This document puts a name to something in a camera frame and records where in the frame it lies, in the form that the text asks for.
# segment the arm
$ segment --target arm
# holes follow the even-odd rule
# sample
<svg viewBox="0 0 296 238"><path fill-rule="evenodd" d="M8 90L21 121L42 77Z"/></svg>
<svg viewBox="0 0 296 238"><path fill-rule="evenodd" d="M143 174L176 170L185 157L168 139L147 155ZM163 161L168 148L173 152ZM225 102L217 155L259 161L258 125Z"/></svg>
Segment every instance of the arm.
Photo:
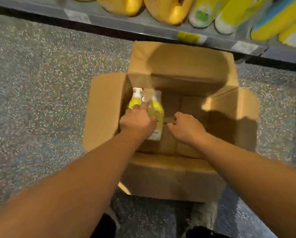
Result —
<svg viewBox="0 0 296 238"><path fill-rule="evenodd" d="M176 113L172 134L208 162L277 235L296 237L296 171L206 133L191 115Z"/></svg>
<svg viewBox="0 0 296 238"><path fill-rule="evenodd" d="M0 210L0 237L90 237L130 158L157 123L146 105L128 110L121 132Z"/></svg>

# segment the hand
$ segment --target hand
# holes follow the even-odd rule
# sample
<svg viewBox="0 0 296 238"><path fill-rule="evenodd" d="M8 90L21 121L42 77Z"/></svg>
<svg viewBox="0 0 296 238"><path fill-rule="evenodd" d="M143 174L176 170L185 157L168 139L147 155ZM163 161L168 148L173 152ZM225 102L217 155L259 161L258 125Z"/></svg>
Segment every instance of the hand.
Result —
<svg viewBox="0 0 296 238"><path fill-rule="evenodd" d="M119 120L120 129L134 131L144 140L149 138L157 127L157 119L148 116L147 108L147 103L142 102L140 107L135 105L132 110L127 109L125 115Z"/></svg>
<svg viewBox="0 0 296 238"><path fill-rule="evenodd" d="M203 125L192 115L176 112L174 119L175 124L168 123L167 126L174 137L183 143L194 146L207 134Z"/></svg>

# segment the person's left hand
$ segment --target person's left hand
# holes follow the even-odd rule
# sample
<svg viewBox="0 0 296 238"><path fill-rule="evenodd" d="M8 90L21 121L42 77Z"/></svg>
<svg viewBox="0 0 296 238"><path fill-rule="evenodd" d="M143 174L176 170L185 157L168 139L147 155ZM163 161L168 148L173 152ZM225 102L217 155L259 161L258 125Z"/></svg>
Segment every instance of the person's left hand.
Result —
<svg viewBox="0 0 296 238"><path fill-rule="evenodd" d="M131 130L143 139L147 139L157 127L156 117L149 117L147 113L148 105L142 102L141 106L135 105L133 109L127 109L124 116L119 120L121 131Z"/></svg>

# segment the person's left arm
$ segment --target person's left arm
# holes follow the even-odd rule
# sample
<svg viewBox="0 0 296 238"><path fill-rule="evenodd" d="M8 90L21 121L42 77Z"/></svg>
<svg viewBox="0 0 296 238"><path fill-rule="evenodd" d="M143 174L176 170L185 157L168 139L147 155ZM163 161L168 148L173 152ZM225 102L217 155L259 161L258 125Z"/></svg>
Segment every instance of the person's left arm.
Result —
<svg viewBox="0 0 296 238"><path fill-rule="evenodd" d="M146 103L127 110L118 135L0 209L0 238L90 237L128 161L156 125Z"/></svg>

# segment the pants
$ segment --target pants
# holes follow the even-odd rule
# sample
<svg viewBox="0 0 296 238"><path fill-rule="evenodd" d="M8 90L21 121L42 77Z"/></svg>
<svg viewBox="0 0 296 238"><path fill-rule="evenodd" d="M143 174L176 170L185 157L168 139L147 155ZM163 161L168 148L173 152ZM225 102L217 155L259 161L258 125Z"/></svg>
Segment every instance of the pants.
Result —
<svg viewBox="0 0 296 238"><path fill-rule="evenodd" d="M91 238L114 238L116 224L109 215L103 214ZM203 226L196 226L186 232L186 238L229 238L228 236L215 233Z"/></svg>

